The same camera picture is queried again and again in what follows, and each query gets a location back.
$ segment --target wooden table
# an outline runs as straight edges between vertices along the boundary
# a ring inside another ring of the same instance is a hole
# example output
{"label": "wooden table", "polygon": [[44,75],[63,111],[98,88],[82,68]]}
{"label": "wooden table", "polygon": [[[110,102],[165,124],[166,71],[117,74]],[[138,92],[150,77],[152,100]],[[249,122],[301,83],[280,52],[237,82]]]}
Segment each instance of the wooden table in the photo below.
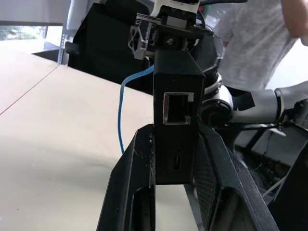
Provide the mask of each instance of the wooden table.
{"label": "wooden table", "polygon": [[[95,231],[121,155],[120,86],[32,55],[2,56],[0,84],[12,78],[4,83],[22,90],[5,91],[4,102],[0,92],[0,230]],[[126,89],[124,144],[152,121],[152,97]],[[157,186],[156,230],[197,230],[182,185]]]}

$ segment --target white wall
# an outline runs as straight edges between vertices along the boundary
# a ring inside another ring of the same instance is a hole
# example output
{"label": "white wall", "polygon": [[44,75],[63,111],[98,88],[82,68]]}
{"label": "white wall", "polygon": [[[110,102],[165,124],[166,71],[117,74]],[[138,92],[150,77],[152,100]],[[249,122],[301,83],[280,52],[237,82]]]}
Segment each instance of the white wall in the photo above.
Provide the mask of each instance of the white wall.
{"label": "white wall", "polygon": [[278,65],[267,89],[289,87],[308,81],[308,47],[298,40]]}
{"label": "white wall", "polygon": [[0,0],[0,21],[63,23],[69,5],[70,0]]}

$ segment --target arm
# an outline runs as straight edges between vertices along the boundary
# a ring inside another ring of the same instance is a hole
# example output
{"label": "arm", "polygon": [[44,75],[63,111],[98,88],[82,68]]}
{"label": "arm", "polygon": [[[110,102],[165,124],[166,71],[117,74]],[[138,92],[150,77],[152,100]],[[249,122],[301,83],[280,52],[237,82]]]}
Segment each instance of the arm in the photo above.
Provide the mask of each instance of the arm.
{"label": "arm", "polygon": [[294,38],[308,36],[308,0],[281,0],[285,25]]}
{"label": "arm", "polygon": [[229,44],[228,42],[225,42],[225,41],[222,41],[222,43],[224,47],[226,47]]}

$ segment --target person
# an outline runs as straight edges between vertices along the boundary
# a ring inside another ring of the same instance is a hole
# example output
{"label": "person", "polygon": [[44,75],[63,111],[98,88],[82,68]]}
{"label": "person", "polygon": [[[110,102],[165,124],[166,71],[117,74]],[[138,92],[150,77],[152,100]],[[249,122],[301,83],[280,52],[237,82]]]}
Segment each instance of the person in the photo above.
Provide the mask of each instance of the person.
{"label": "person", "polygon": [[308,45],[308,0],[233,4],[214,33],[225,46],[218,72],[231,95],[264,89],[296,39]]}

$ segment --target black cable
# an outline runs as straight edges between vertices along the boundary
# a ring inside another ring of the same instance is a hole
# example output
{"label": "black cable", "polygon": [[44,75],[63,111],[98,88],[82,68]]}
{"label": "black cable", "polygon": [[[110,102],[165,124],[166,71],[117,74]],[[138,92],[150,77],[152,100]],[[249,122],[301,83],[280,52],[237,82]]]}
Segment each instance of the black cable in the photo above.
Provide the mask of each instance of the black cable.
{"label": "black cable", "polygon": [[205,29],[205,18],[200,10],[197,11],[197,16],[198,16],[197,18],[201,20],[201,28]]}
{"label": "black cable", "polygon": [[265,151],[264,154],[263,154],[263,157],[266,156],[266,154],[267,154],[268,151],[269,151],[269,147],[270,147],[270,144],[269,144],[269,143],[270,143],[270,138],[271,138],[272,134],[274,134],[274,132],[271,132],[270,135],[269,135],[268,144],[267,144],[267,147],[266,147],[266,151]]}
{"label": "black cable", "polygon": [[[247,0],[237,0],[236,3],[247,2]],[[217,3],[235,3],[234,0],[204,0],[200,2],[200,6],[207,6]]]}

